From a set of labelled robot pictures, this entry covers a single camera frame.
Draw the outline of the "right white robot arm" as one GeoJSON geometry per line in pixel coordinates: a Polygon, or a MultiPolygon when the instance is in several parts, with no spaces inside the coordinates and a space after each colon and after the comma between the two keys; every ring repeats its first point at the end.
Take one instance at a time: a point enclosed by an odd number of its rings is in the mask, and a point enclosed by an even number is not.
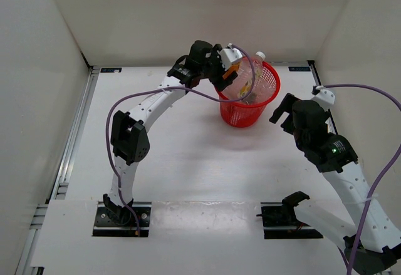
{"type": "Polygon", "coordinates": [[[295,192],[282,200],[281,217],[295,225],[302,222],[328,238],[344,254],[358,274],[378,274],[400,259],[400,230],[372,195],[358,156],[342,135],[328,130],[329,107],[335,96],[325,90],[310,100],[288,93],[272,117],[276,123],[288,113],[281,128],[294,137],[295,145],[334,188],[352,223],[308,203],[310,197],[295,192]]]}

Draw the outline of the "tall clear fruit-label bottle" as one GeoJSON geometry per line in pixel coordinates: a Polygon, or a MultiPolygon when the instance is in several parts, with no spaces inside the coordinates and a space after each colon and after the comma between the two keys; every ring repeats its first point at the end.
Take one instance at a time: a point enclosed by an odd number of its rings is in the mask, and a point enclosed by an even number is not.
{"type": "MultiPolygon", "coordinates": [[[[254,86],[256,86],[263,73],[263,61],[266,59],[266,55],[262,51],[258,51],[251,58],[256,73],[254,81],[254,86]]],[[[229,100],[242,98],[250,91],[252,82],[253,72],[251,65],[248,59],[244,57],[239,64],[237,78],[222,92],[222,94],[229,100]]]]}

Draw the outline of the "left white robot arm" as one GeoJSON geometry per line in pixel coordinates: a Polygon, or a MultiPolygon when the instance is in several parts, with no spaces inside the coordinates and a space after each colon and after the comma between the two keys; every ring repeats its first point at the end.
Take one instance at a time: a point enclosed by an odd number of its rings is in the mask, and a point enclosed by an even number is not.
{"type": "Polygon", "coordinates": [[[177,100],[183,98],[200,80],[209,80],[222,91],[236,78],[229,69],[242,59],[241,52],[229,44],[211,45],[195,41],[190,52],[177,59],[156,90],[145,91],[145,97],[128,112],[113,105],[107,115],[107,155],[113,170],[112,186],[103,203],[112,221],[125,226],[134,224],[132,188],[139,162],[150,150],[148,132],[156,120],[177,100]]]}

